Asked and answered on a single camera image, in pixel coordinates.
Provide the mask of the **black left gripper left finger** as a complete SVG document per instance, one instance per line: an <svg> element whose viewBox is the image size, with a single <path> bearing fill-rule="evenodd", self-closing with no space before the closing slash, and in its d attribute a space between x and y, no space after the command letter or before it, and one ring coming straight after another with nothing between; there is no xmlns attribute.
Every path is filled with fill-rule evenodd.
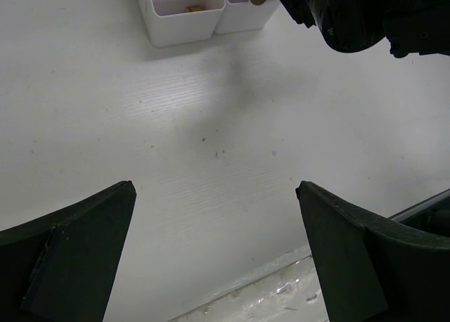
<svg viewBox="0 0 450 322"><path fill-rule="evenodd" d="M1 232L2 321L102 321L136 189L121 181Z"/></svg>

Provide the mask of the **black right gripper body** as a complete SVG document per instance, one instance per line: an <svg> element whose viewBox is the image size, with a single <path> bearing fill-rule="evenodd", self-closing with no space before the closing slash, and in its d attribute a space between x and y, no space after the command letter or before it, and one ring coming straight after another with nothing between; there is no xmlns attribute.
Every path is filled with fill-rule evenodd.
<svg viewBox="0 0 450 322"><path fill-rule="evenodd" d="M340 53L366 50L385 37L387 0L280 0L299 25L317 26L325 43Z"/></svg>

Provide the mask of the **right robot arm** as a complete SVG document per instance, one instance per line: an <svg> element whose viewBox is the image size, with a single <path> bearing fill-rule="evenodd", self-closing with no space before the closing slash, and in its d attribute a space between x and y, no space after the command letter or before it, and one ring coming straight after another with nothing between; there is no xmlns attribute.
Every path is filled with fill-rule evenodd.
<svg viewBox="0 0 450 322"><path fill-rule="evenodd" d="M357 53L382 39L404 58L449 54L449 0L280 0L298 24L313 25L340 53Z"/></svg>

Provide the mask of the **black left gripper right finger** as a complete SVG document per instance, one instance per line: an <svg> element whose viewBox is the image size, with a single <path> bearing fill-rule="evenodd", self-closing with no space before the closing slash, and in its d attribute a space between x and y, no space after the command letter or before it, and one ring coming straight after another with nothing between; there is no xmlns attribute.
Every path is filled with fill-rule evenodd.
<svg viewBox="0 0 450 322"><path fill-rule="evenodd" d="M297 188L330 321L448 321L449 237Z"/></svg>

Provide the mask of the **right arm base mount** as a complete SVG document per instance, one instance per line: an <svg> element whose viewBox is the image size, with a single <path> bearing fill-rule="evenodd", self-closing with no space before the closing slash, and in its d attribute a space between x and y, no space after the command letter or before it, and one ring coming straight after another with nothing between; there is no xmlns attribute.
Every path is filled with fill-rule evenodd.
<svg viewBox="0 0 450 322"><path fill-rule="evenodd" d="M449 194L447 189L389 217L424 232L449 237Z"/></svg>

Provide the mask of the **left white compartment organizer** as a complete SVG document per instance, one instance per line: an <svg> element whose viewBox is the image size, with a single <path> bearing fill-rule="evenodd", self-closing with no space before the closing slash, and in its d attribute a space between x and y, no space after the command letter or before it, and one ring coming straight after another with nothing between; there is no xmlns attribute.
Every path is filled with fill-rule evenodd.
<svg viewBox="0 0 450 322"><path fill-rule="evenodd" d="M137 0L153 46L166 47L211 38L225 0ZM186 12L188 6L202 6Z"/></svg>

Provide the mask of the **right white compartment organizer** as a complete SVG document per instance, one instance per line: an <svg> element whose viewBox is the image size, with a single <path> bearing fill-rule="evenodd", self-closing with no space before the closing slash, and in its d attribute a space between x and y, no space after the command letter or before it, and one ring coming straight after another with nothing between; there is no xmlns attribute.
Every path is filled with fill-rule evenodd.
<svg viewBox="0 0 450 322"><path fill-rule="evenodd" d="M262 29L279 5L279 0L268 0L261 6L255 6L248 0L225 0L225 8L214 33L229 34Z"/></svg>

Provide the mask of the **white compartment organizer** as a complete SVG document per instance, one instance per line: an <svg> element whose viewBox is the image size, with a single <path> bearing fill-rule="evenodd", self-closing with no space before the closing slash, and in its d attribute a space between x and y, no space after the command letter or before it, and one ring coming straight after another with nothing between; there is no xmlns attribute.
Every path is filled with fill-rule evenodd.
<svg viewBox="0 0 450 322"><path fill-rule="evenodd" d="M211 38L225 0L137 0L153 46L166 47ZM202 6L186 12L188 6Z"/></svg>
<svg viewBox="0 0 450 322"><path fill-rule="evenodd" d="M248 0L225 0L225 8L214 33L229 34L262 29L279 5L279 0L268 0L261 6L255 6Z"/></svg>

